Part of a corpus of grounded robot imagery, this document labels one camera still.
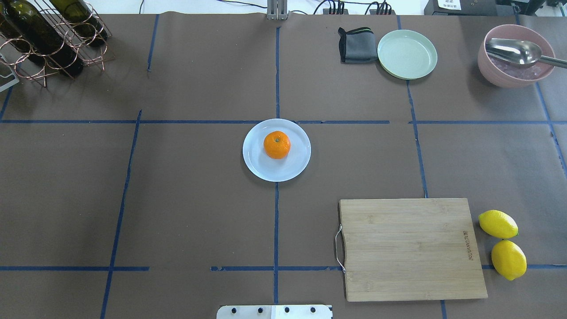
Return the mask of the orange mandarin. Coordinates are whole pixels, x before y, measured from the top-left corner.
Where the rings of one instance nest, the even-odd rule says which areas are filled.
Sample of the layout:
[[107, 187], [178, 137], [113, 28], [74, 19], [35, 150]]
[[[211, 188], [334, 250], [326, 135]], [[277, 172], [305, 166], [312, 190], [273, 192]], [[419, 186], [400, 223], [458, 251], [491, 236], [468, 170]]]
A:
[[286, 133], [273, 131], [265, 136], [263, 147], [268, 157], [281, 160], [289, 154], [291, 141]]

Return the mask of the dark grey folded cloth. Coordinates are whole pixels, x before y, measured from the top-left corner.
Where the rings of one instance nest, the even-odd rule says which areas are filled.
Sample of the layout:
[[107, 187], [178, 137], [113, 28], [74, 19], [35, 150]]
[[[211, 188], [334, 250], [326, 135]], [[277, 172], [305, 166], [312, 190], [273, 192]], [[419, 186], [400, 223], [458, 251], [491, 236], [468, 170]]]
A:
[[346, 64], [373, 63], [378, 60], [374, 32], [369, 27], [346, 31], [338, 28], [340, 60]]

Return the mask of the upper yellow lemon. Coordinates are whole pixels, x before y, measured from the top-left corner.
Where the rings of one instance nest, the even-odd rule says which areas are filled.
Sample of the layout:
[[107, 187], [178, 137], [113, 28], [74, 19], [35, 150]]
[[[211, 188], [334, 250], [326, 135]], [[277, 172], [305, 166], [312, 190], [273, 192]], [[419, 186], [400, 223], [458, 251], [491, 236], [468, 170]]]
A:
[[518, 235], [516, 221], [500, 210], [488, 210], [478, 216], [479, 225], [484, 232], [500, 239], [509, 239]]

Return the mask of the bamboo cutting board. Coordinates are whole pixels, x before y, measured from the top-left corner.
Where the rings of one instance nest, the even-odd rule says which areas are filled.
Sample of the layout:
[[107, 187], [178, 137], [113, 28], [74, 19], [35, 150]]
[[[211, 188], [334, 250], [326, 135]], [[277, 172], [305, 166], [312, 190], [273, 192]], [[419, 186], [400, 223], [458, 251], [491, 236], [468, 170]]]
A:
[[466, 198], [338, 202], [349, 302], [488, 296]]

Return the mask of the aluminium frame post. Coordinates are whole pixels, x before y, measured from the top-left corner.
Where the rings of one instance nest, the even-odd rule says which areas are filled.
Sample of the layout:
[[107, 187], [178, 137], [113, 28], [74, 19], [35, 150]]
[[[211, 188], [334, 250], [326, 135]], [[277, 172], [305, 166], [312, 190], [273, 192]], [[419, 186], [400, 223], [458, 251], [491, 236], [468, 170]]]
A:
[[267, 20], [287, 20], [289, 18], [287, 0], [267, 1]]

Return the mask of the light green plate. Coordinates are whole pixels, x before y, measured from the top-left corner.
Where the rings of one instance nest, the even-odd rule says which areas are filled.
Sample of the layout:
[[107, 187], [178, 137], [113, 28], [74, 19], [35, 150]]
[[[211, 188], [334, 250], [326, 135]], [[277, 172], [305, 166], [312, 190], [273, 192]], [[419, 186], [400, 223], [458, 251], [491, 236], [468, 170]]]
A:
[[430, 74], [438, 62], [434, 44], [423, 34], [394, 30], [377, 45], [378, 60], [387, 73], [403, 80], [415, 80]]

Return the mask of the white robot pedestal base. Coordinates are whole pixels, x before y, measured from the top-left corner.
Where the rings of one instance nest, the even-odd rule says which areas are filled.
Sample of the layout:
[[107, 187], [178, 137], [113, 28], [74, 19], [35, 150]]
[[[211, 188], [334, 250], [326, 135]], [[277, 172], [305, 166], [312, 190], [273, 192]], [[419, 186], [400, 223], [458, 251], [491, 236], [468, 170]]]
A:
[[217, 319], [332, 319], [332, 307], [324, 304], [225, 305]]

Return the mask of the black power strip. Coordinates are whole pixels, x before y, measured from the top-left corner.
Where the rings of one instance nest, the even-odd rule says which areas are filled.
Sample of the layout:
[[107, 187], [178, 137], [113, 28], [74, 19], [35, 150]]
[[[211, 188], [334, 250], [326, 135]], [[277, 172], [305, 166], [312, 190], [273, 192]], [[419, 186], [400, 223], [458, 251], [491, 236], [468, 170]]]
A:
[[371, 16], [391, 16], [395, 14], [391, 4], [387, 1], [377, 2], [374, 1], [367, 6], [365, 14], [370, 14]]
[[321, 6], [318, 7], [317, 10], [320, 9], [321, 13], [324, 15], [331, 15], [331, 16], [345, 16], [348, 15], [348, 9], [346, 8], [346, 2], [338, 1], [338, 0], [327, 0], [325, 2], [321, 2], [321, 5], [327, 4], [327, 8], [322, 8]]

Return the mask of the yellow lemon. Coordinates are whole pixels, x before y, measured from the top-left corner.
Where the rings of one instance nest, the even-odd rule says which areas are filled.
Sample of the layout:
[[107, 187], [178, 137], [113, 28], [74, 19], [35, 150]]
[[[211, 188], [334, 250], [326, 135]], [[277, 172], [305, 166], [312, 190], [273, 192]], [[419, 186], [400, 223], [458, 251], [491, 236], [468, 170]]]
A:
[[500, 210], [488, 210], [478, 216], [479, 225], [484, 232], [500, 239], [509, 239], [518, 235], [516, 221]]
[[527, 271], [526, 256], [513, 241], [501, 240], [496, 243], [490, 257], [498, 274], [509, 281], [518, 279]]

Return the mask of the pink bowl with ice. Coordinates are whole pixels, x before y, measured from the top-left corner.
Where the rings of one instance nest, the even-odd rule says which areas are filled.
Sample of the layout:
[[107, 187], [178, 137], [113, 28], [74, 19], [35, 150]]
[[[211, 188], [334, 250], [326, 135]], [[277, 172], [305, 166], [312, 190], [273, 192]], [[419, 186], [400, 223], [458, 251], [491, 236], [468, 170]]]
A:
[[488, 55], [485, 45], [493, 38], [534, 42], [540, 46], [545, 56], [556, 57], [551, 44], [536, 31], [516, 24], [496, 26], [485, 35], [477, 58], [481, 74], [490, 83], [503, 88], [521, 88], [546, 78], [553, 72], [554, 66], [545, 63], [537, 62], [530, 66], [521, 66]]

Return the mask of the dark green wine bottle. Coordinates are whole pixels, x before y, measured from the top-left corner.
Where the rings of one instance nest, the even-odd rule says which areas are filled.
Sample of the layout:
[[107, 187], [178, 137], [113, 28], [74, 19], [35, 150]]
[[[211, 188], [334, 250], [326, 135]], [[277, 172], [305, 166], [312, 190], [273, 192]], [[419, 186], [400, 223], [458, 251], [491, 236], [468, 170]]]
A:
[[80, 75], [84, 68], [77, 52], [51, 26], [39, 10], [26, 0], [2, 0], [3, 13], [8, 22], [20, 32], [36, 53], [45, 57], [51, 69], [73, 77]]

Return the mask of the lower yellow lemon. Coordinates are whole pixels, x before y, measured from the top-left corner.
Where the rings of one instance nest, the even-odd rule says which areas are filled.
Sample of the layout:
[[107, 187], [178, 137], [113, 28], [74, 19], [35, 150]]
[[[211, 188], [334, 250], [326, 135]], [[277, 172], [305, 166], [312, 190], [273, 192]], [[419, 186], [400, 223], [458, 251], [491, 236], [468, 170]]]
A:
[[498, 274], [509, 281], [518, 279], [527, 271], [526, 256], [513, 241], [501, 240], [496, 243], [490, 257]]

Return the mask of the light blue plate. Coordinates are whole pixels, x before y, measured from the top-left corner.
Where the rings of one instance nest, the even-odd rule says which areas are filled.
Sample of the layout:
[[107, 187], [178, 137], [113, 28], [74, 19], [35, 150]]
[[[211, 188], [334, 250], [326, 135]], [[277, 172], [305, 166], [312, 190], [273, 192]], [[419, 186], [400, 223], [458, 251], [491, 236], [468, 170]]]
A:
[[[281, 131], [290, 140], [290, 151], [281, 159], [271, 158], [264, 149], [268, 134]], [[283, 182], [300, 175], [309, 164], [311, 142], [296, 123], [285, 119], [268, 119], [255, 125], [246, 135], [242, 147], [243, 159], [253, 174], [270, 182]]]

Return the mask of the metal scoop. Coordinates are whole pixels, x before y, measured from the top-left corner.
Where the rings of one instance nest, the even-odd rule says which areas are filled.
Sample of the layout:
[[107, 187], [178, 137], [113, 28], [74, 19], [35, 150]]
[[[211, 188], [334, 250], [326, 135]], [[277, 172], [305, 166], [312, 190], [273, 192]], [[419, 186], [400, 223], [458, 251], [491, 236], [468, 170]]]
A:
[[539, 45], [527, 40], [491, 38], [485, 44], [485, 50], [489, 56], [522, 66], [540, 62], [564, 69], [567, 68], [565, 60], [543, 55]]

